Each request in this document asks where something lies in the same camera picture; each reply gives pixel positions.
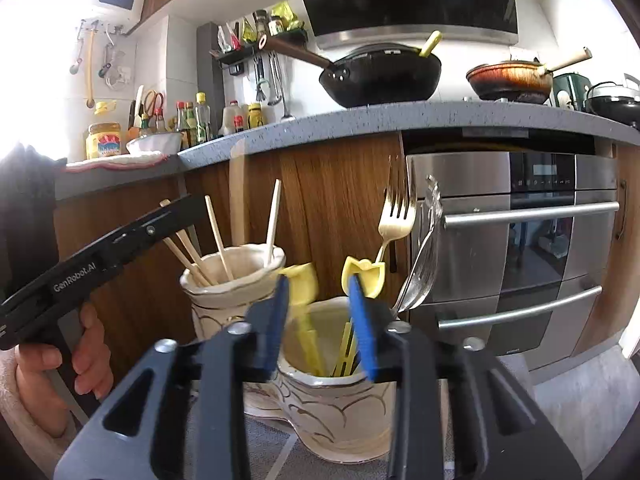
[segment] ceramic utensil holder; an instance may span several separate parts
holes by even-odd
[[[309,305],[326,368],[338,357],[344,324],[350,318],[346,297]],[[285,326],[278,372],[267,384],[252,384],[245,413],[288,421],[312,453],[336,463],[362,463],[389,451],[396,387],[373,384],[363,371],[347,377],[315,377],[305,373],[304,352],[295,318]]]
[[[225,259],[236,277],[231,282],[227,281],[219,253],[202,258],[219,285],[199,287],[188,270],[183,272],[180,286],[191,299],[191,317],[200,341],[242,319],[252,303],[273,294],[278,279],[276,271],[284,267],[285,254],[281,248],[274,247],[271,263],[265,267],[265,250],[265,244],[226,248]]]

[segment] stainless steel oven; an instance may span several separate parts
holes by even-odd
[[[619,207],[616,161],[539,152],[408,158],[419,197],[426,176],[437,179],[444,222],[436,282],[411,322],[436,313],[442,340],[479,337],[498,355],[523,352],[532,370],[569,356],[602,291]],[[418,220],[412,257],[423,230]]]

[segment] cabinet handle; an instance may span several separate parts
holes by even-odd
[[[602,292],[601,286],[588,288],[578,294],[567,296],[562,300],[549,301],[549,303],[530,306],[529,308],[521,308],[519,310],[510,310],[508,312],[500,312],[499,314],[489,314],[488,316],[465,317],[464,319],[446,319],[438,321],[439,330],[452,330],[454,328],[468,328],[470,326],[495,325],[499,323],[507,323],[516,321],[517,319],[525,319],[526,317],[534,317],[545,312],[551,312],[561,306],[566,306],[576,301],[597,296]]]
[[[620,180],[620,187],[622,188],[622,192],[625,195],[625,201],[622,204],[622,224],[620,225],[620,231],[616,233],[616,240],[620,240],[625,234],[625,224],[626,224],[626,201],[628,200],[628,195],[626,193],[626,180]]]
[[[532,209],[512,209],[508,211],[490,211],[487,213],[464,213],[445,215],[444,227],[470,227],[495,223],[518,223],[531,220],[549,220],[568,218],[596,213],[609,213],[620,209],[618,202],[599,202],[595,204],[561,205],[555,207],[537,207]]]

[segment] sleeve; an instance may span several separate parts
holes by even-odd
[[[69,413],[65,433],[60,438],[42,430],[20,402],[15,369],[14,350],[0,351],[0,415],[31,460],[52,478],[58,460],[76,436],[73,418]]]

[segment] countertop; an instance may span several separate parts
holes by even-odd
[[[446,127],[539,128],[587,134],[640,146],[640,132],[630,126],[562,108],[482,101],[394,103],[349,108],[268,124],[201,144],[144,170],[95,169],[82,173],[62,173],[56,181],[56,198],[66,200],[89,192],[181,174],[223,162],[229,160],[231,148],[242,138],[246,139],[246,154],[251,155],[320,140]]]

